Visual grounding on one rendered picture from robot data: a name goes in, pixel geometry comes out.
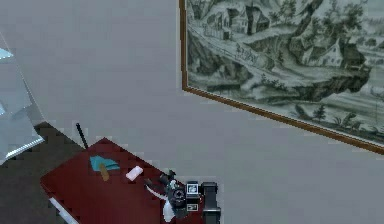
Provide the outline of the teal cloth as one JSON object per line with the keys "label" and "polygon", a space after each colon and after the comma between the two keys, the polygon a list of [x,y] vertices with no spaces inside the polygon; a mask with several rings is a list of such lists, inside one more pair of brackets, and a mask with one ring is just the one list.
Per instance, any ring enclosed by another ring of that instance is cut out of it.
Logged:
{"label": "teal cloth", "polygon": [[92,170],[95,172],[99,172],[100,168],[99,166],[103,164],[105,168],[110,171],[110,170],[118,170],[120,168],[119,164],[115,162],[112,159],[104,158],[101,156],[91,156],[89,158],[90,165],[92,167]]}

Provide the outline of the tan oblong piece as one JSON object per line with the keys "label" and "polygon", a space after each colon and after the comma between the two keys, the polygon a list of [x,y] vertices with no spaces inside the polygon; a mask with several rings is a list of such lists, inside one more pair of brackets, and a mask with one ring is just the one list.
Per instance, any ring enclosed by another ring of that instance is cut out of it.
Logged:
{"label": "tan oblong piece", "polygon": [[108,173],[108,170],[107,170],[105,164],[100,163],[99,169],[100,169],[100,173],[101,173],[103,181],[105,181],[105,182],[108,181],[110,176],[109,176],[109,173]]}

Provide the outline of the dark red table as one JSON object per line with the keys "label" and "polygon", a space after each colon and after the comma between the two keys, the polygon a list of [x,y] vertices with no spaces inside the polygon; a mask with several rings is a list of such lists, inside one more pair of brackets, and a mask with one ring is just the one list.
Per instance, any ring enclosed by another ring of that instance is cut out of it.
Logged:
{"label": "dark red table", "polygon": [[[111,170],[105,182],[92,170],[91,156],[112,159],[120,168]],[[130,181],[126,173],[135,166],[143,173]],[[163,202],[144,187],[146,178],[156,181],[160,175],[150,163],[103,138],[41,177],[40,184],[79,224],[166,224]]]}

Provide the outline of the thin black rod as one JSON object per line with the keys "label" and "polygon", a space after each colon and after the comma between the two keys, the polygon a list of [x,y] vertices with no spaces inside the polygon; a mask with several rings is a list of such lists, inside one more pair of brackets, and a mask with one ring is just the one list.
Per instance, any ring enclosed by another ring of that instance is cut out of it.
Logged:
{"label": "thin black rod", "polygon": [[85,135],[84,135],[84,133],[83,133],[83,130],[82,130],[82,128],[81,128],[80,123],[76,123],[76,129],[77,129],[77,131],[78,131],[78,134],[79,134],[79,136],[80,136],[80,139],[81,139],[81,141],[82,141],[82,143],[83,143],[84,148],[85,148],[85,149],[88,149],[88,144],[87,144],[87,141],[86,141],[86,139],[85,139]]}

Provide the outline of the pale pink soap bar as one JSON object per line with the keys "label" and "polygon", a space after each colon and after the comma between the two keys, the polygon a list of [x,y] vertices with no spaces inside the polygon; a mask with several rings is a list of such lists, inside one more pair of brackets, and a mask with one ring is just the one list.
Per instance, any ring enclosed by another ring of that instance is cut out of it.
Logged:
{"label": "pale pink soap bar", "polygon": [[130,181],[134,181],[139,175],[143,173],[143,168],[140,166],[135,166],[129,172],[126,173],[126,178]]}

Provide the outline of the brown framed grey landscape picture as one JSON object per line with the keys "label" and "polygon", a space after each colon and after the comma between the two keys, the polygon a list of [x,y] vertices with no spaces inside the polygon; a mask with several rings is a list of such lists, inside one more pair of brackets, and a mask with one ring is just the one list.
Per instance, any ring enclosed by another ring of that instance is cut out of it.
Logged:
{"label": "brown framed grey landscape picture", "polygon": [[384,0],[178,0],[183,90],[384,155]]}

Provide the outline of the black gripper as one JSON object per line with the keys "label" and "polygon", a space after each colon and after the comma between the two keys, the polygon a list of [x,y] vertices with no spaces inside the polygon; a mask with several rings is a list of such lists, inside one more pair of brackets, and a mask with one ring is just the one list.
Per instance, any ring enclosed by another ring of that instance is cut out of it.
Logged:
{"label": "black gripper", "polygon": [[152,183],[150,179],[144,180],[145,188],[160,200],[164,200],[163,219],[166,223],[173,218],[182,219],[188,214],[185,188],[179,185],[175,179],[176,173],[169,170],[167,174],[161,174],[159,181],[164,185],[165,194],[158,192],[159,186]]}

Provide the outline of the pale glass shelf unit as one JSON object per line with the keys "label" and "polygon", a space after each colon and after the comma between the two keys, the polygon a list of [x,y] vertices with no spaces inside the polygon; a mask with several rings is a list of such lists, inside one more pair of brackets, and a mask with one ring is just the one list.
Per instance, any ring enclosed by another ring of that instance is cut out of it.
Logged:
{"label": "pale glass shelf unit", "polygon": [[0,32],[0,165],[44,141],[35,130],[43,121],[14,52]]}

